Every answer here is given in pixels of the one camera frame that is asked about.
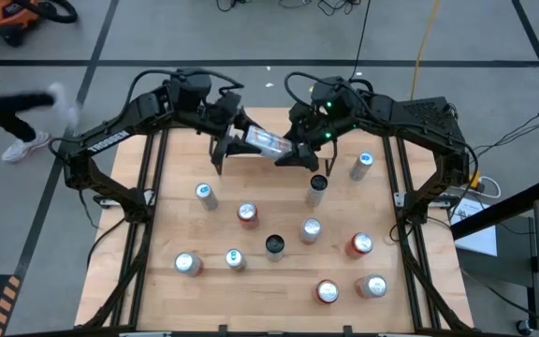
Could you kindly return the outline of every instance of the aluminum can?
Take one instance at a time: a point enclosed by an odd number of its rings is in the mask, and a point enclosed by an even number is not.
[[[305,244],[313,244],[322,233],[322,223],[315,218],[307,218],[300,227],[299,238]]]
[[[372,164],[373,155],[371,155],[369,152],[361,153],[357,157],[355,164],[351,168],[351,171],[349,172],[349,177],[351,177],[351,179],[355,182],[360,182],[363,177],[365,177],[365,174],[370,169]]]
[[[314,175],[311,178],[307,198],[305,199],[307,206],[317,207],[324,198],[326,188],[328,188],[328,179],[320,174]]]
[[[259,216],[257,216],[257,207],[250,202],[242,203],[237,211],[240,225],[244,229],[253,229],[259,226]]]
[[[266,239],[266,257],[271,262],[278,262],[284,255],[284,239],[280,235],[270,235]]]
[[[244,141],[261,150],[261,155],[272,159],[280,159],[292,151],[290,140],[253,125],[249,126]]]
[[[193,253],[182,252],[174,260],[174,269],[179,273],[196,277],[203,272],[203,261]]]
[[[314,298],[322,304],[332,304],[338,299],[338,286],[334,281],[322,280],[313,290]]]
[[[226,253],[226,264],[233,271],[244,271],[247,267],[247,261],[240,250],[232,248]]]
[[[386,280],[380,275],[365,276],[355,281],[355,291],[364,299],[382,297],[387,288]]]
[[[344,251],[351,258],[360,258],[365,256],[373,249],[373,242],[369,235],[365,233],[357,233],[346,244]]]
[[[201,204],[203,204],[203,208],[206,211],[213,211],[217,208],[217,198],[215,197],[215,194],[213,194],[213,190],[208,183],[198,184],[195,192],[197,193],[197,198],[201,201]]]

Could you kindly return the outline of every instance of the white sneaker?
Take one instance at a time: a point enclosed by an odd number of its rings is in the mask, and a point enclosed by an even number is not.
[[[46,146],[50,139],[51,135],[43,131],[37,131],[36,138],[33,141],[23,142],[20,139],[17,139],[1,155],[1,159],[6,163],[15,163],[26,157],[33,150]]]
[[[71,131],[75,131],[80,121],[80,105],[67,99],[66,88],[62,83],[52,84],[48,92],[53,96],[53,109],[67,123]]]

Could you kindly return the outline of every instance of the can lid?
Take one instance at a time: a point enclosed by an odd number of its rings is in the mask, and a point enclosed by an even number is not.
[[[355,244],[355,249],[359,253],[369,253],[373,248],[373,243],[371,242],[370,236],[365,233],[357,233],[353,239]]]
[[[382,297],[386,294],[386,280],[379,275],[370,275],[367,281],[367,287],[370,289],[373,296]]]
[[[230,267],[238,267],[242,262],[242,254],[238,249],[230,249],[226,253],[226,263]]]
[[[307,234],[316,235],[322,230],[322,224],[315,218],[307,218],[303,223],[303,231]]]
[[[373,155],[368,152],[361,153],[359,155],[359,161],[364,165],[371,165],[373,164]]]
[[[338,287],[335,283],[329,280],[324,280],[317,286],[317,296],[326,303],[332,303],[338,299]]]
[[[280,235],[269,235],[266,240],[266,249],[273,254],[280,253],[284,250],[284,239]]]
[[[255,217],[256,207],[252,203],[243,203],[239,207],[239,218],[250,220]]]
[[[211,193],[211,186],[208,183],[200,183],[197,185],[197,196],[204,198]]]
[[[315,174],[311,178],[311,188],[316,191],[323,191],[328,187],[328,179],[321,174]]]
[[[193,257],[188,253],[180,253],[176,256],[174,267],[178,271],[189,271],[193,267]]]

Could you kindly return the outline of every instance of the wooden tabletop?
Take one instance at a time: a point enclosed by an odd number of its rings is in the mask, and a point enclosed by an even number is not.
[[[288,129],[288,109],[257,108],[247,113],[269,131],[283,134]],[[113,179],[125,186],[136,185],[144,142],[144,137],[134,137],[119,146]],[[400,189],[404,190],[396,141],[392,144]],[[362,131],[339,138],[339,156],[325,198],[315,209],[304,203],[313,176],[308,170],[276,168],[267,158],[229,157],[218,176],[208,146],[209,137],[197,136],[193,130],[170,132],[138,319],[140,330],[217,330],[218,325],[227,324],[231,331],[332,332],[342,331],[343,325],[351,325],[355,332],[413,331],[400,248],[388,238],[395,217],[380,138]],[[347,172],[362,151],[373,153],[374,164],[365,179],[355,183]],[[433,156],[413,144],[407,144],[407,153],[417,188],[435,170]],[[209,183],[219,199],[220,206],[213,212],[204,211],[195,196],[195,187],[202,182]],[[261,224],[257,229],[240,226],[236,210],[243,201],[257,206]],[[103,211],[98,235],[122,216],[120,209]],[[304,245],[298,239],[299,226],[309,216],[322,222],[323,232],[316,244]],[[430,216],[447,222],[444,211],[430,211]],[[127,228],[118,228],[95,250],[77,324],[91,318],[115,287]],[[343,248],[359,231],[372,237],[374,248],[367,256],[352,260]],[[461,320],[472,325],[449,230],[428,222],[423,232],[434,285]],[[284,258],[275,263],[265,258],[265,239],[270,234],[280,234],[286,242]],[[239,248],[245,255],[245,272],[235,273],[226,266],[225,254],[230,248]],[[197,278],[174,271],[174,258],[182,251],[192,251],[204,261],[205,270]],[[353,283],[372,273],[386,278],[388,292],[380,299],[363,300]],[[322,279],[335,281],[340,289],[340,297],[331,305],[312,299],[312,289]],[[425,297],[421,286],[418,289],[422,320],[428,326]],[[131,296],[129,289],[124,322]]]

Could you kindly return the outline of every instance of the concrete floor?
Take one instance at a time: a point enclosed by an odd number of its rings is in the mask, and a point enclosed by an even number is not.
[[[363,5],[349,16],[327,18],[315,4],[284,9],[277,0],[255,0],[228,13],[220,13],[211,0],[71,2],[80,14],[78,24],[45,22],[18,49],[0,39],[0,94],[61,81],[83,100],[84,130],[119,112],[129,82],[142,69],[189,62],[244,83],[244,106],[291,105],[282,85],[288,72],[350,76],[351,63],[343,60],[355,59],[365,11]],[[521,5],[539,40],[539,1]],[[358,69],[377,92],[408,98],[411,61],[431,6],[428,0],[371,1],[360,58],[399,61],[389,66],[368,61]],[[467,61],[420,69],[415,97],[444,95],[453,102],[465,138],[473,146],[496,141],[539,110],[538,66],[490,62],[539,61],[510,0],[444,0],[423,59]],[[144,79],[135,94],[161,80]],[[293,83],[301,95],[310,85]],[[53,135],[64,132],[47,110],[22,117]],[[12,141],[0,130],[0,154]],[[104,172],[110,172],[114,155],[108,150],[96,158]],[[70,329],[80,300],[95,230],[87,224],[77,193],[64,186],[52,163],[45,151],[18,165],[0,161],[0,274],[16,272],[23,278],[8,334]],[[485,154],[480,168],[499,182],[503,198],[539,182],[539,130]],[[89,205],[98,219],[100,211]],[[21,255],[21,261],[29,264],[19,266]],[[480,279],[526,305],[524,288]],[[521,312],[493,299],[471,280],[466,286],[478,328],[515,333],[514,322],[525,317]]]

